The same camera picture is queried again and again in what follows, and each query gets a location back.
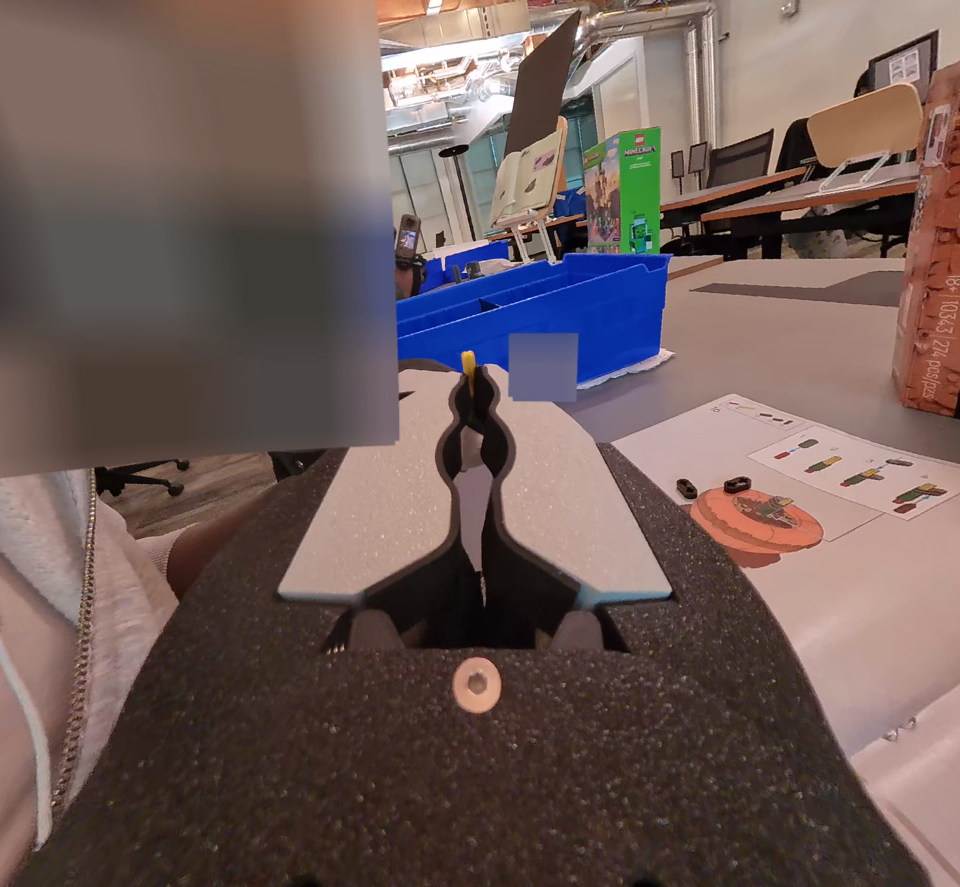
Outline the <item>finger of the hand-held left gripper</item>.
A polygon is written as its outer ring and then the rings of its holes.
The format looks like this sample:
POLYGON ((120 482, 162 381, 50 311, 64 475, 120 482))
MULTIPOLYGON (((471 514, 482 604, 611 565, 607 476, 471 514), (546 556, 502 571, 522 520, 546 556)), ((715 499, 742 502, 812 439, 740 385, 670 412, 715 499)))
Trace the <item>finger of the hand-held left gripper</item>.
POLYGON ((398 399, 419 398, 426 401, 449 401, 454 391, 454 371, 405 368, 398 374, 398 399))

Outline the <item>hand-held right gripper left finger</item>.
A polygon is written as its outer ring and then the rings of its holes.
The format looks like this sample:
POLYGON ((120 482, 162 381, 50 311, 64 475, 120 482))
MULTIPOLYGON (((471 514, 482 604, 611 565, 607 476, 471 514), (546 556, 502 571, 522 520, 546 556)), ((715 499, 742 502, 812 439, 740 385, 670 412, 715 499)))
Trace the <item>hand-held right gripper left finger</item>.
POLYGON ((449 609, 474 575, 462 544, 459 492, 469 385, 454 372, 449 401, 399 401, 393 444, 348 449, 277 595, 387 614, 410 629, 449 609))

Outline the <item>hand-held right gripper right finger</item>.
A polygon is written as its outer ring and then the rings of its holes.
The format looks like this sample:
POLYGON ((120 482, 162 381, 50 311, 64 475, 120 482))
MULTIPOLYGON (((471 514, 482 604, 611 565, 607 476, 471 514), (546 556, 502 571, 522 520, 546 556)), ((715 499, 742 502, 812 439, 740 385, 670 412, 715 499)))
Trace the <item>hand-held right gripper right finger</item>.
POLYGON ((554 633, 575 610, 665 600, 672 588, 599 444, 552 402, 519 401, 509 374, 473 376, 492 476, 482 532, 486 594, 554 633))

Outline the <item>person's left forearm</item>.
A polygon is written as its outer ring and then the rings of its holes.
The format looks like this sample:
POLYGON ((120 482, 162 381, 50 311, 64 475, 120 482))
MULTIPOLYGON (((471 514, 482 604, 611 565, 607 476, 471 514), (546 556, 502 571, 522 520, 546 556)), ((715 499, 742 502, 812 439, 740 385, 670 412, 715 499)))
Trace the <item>person's left forearm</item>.
POLYGON ((166 579, 181 601, 219 551, 267 504, 275 493, 269 487, 234 504, 216 516, 187 527, 174 540, 166 561, 166 579))

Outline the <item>grey desk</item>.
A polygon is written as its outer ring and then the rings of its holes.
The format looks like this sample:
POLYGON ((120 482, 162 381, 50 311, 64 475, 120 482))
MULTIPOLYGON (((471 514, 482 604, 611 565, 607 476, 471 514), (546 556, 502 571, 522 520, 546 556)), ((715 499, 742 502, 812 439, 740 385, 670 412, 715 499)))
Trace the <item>grey desk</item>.
POLYGON ((615 442, 736 394, 863 440, 958 465, 958 421, 903 409, 891 381, 901 261, 737 261, 667 286, 675 357, 580 394, 569 412, 615 442))

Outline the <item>wood-edged desk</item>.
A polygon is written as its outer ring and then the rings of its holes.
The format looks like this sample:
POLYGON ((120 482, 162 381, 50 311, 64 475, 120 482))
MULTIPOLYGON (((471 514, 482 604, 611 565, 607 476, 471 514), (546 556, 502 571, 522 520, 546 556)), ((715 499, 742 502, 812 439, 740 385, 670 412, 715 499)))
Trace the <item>wood-edged desk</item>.
POLYGON ((706 213, 796 184, 797 179, 804 178, 809 170, 809 165, 801 165, 784 172, 764 174, 734 183, 708 187, 678 197, 662 206, 660 228, 662 231, 685 230, 691 225, 700 223, 706 213))
POLYGON ((878 168, 867 183, 841 176, 841 185, 810 181, 706 212, 701 220, 725 223, 735 238, 756 237, 764 259, 782 257, 788 233, 842 231, 881 236, 880 256, 905 244, 913 215, 919 164, 878 168))

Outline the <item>black office chair base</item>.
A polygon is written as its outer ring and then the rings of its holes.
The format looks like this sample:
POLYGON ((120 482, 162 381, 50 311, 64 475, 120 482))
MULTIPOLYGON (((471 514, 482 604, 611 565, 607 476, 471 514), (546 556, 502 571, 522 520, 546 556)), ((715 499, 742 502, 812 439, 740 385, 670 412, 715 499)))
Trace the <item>black office chair base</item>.
POLYGON ((147 461, 115 467, 97 466, 94 468, 97 494, 101 496, 104 492, 109 492, 113 497, 119 497, 127 486, 146 485, 160 486, 167 491, 170 497, 178 497, 184 492, 183 484, 174 483, 164 478, 142 475, 145 471, 169 464, 174 464, 176 469, 182 473, 190 468, 190 461, 181 459, 147 461))

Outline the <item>blue plastic bin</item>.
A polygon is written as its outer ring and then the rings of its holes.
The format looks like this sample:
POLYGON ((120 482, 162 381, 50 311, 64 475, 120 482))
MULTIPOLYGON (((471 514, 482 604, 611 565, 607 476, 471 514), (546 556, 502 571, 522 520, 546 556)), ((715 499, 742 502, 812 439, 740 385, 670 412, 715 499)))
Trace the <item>blue plastic bin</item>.
POLYGON ((584 385, 659 355, 670 254, 567 254, 398 301, 400 360, 509 369, 515 334, 578 336, 584 385))

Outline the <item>open book on stand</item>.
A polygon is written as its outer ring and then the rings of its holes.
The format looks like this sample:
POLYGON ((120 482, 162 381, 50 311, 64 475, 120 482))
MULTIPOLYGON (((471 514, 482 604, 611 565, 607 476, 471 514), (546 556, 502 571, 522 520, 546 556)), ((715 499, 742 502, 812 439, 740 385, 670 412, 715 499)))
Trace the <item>open book on stand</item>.
POLYGON ((531 261, 523 242, 524 225, 534 225, 547 260, 551 264, 557 262, 546 231, 546 218, 561 191, 567 135, 567 120, 558 116, 553 133, 505 155, 499 166, 488 223, 493 229, 512 235, 523 264, 531 261))

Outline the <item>person's white jacket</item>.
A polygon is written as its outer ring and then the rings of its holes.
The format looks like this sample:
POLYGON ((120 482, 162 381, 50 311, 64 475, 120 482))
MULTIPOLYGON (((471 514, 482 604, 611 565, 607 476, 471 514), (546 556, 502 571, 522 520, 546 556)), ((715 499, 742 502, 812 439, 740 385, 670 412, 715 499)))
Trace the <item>person's white jacket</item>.
POLYGON ((90 470, 2 479, 2 884, 79 794, 172 616, 178 536, 134 539, 90 470))

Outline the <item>black mesh office chair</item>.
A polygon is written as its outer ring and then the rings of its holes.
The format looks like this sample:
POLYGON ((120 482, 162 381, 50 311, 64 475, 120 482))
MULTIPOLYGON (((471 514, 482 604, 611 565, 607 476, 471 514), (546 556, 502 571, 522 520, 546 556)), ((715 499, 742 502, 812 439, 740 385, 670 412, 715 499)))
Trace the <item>black mesh office chair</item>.
POLYGON ((771 160, 773 128, 748 139, 710 151, 706 188, 764 177, 771 160))

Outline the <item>brown toy brick box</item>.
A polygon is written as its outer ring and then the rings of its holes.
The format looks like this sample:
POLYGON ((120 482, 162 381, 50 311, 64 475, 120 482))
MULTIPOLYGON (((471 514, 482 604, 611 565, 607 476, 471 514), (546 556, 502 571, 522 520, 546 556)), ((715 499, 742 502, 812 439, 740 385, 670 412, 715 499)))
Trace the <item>brown toy brick box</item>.
POLYGON ((901 405, 958 418, 959 63, 933 76, 923 116, 892 376, 901 405))

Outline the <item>white spiral-bound pad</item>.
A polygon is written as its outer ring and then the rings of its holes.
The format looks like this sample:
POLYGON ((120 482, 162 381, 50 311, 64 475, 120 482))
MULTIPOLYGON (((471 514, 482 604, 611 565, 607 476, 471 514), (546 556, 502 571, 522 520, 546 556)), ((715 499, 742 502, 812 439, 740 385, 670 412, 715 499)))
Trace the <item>white spiral-bound pad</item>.
POLYGON ((934 885, 959 884, 959 688, 860 750, 852 765, 934 885))

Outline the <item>beige book stand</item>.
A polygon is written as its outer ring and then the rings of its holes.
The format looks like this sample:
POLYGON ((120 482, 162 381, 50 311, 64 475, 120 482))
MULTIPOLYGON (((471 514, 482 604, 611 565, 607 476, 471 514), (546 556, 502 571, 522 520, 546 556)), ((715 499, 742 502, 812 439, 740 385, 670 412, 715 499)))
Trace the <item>beige book stand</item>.
POLYGON ((836 189, 843 171, 862 161, 870 161, 870 169, 838 189, 868 188, 892 157, 916 150, 922 124, 920 96, 909 82, 871 91, 811 115, 807 130, 817 161, 832 169, 819 192, 836 189))

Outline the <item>black framed wall picture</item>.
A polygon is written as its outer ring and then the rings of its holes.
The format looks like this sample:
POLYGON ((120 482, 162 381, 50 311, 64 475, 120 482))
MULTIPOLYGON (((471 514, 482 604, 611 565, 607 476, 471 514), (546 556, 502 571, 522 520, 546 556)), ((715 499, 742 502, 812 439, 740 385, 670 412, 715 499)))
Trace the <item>black framed wall picture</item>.
POLYGON ((938 66, 938 29, 873 57, 869 62, 870 89, 908 84, 925 98, 938 66))

